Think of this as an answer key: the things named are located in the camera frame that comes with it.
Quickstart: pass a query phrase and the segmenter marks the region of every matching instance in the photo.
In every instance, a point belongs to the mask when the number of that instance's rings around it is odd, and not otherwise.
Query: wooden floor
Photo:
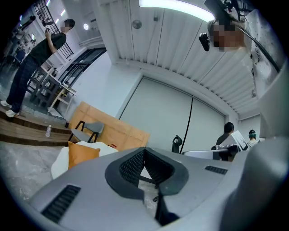
[[[62,124],[43,121],[32,116],[6,116],[7,109],[0,107],[0,140],[9,143],[18,143],[35,146],[67,146],[71,131]],[[52,126],[50,137],[46,137],[48,124]]]

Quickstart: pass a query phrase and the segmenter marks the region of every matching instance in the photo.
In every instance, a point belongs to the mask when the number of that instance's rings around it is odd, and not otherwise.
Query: ceiling
[[[203,0],[187,2],[205,9]],[[105,8],[117,58],[147,63],[177,73],[177,78],[188,78],[238,114],[256,111],[257,99],[251,98],[254,84],[249,55],[244,50],[204,51],[198,36],[207,32],[206,22],[175,10],[139,7],[138,0],[110,1]],[[136,19],[142,22],[140,29],[132,27]]]

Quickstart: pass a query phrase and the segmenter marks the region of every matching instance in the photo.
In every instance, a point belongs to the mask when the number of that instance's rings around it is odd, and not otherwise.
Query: shoe
[[[8,108],[12,108],[12,106],[11,106],[10,104],[8,104],[8,103],[6,102],[6,100],[0,101],[0,104],[1,104],[2,106],[6,106],[6,107],[8,107]]]
[[[14,112],[14,111],[12,111],[12,110],[6,111],[5,114],[6,114],[8,117],[10,117],[10,118],[13,118],[13,117],[15,117],[15,116],[19,116],[19,112],[16,113],[16,112]]]

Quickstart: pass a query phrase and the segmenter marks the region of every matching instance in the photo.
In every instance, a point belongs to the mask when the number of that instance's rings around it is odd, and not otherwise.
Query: hand
[[[50,34],[50,32],[49,32],[49,30],[47,28],[45,29],[45,37],[47,39],[51,38],[51,34]]]

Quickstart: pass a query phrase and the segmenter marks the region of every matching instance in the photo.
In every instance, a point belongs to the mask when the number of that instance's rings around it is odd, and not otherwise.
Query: plastic bottle
[[[50,134],[51,134],[51,125],[49,125],[49,126],[47,127],[45,136],[46,136],[46,137],[50,137]]]

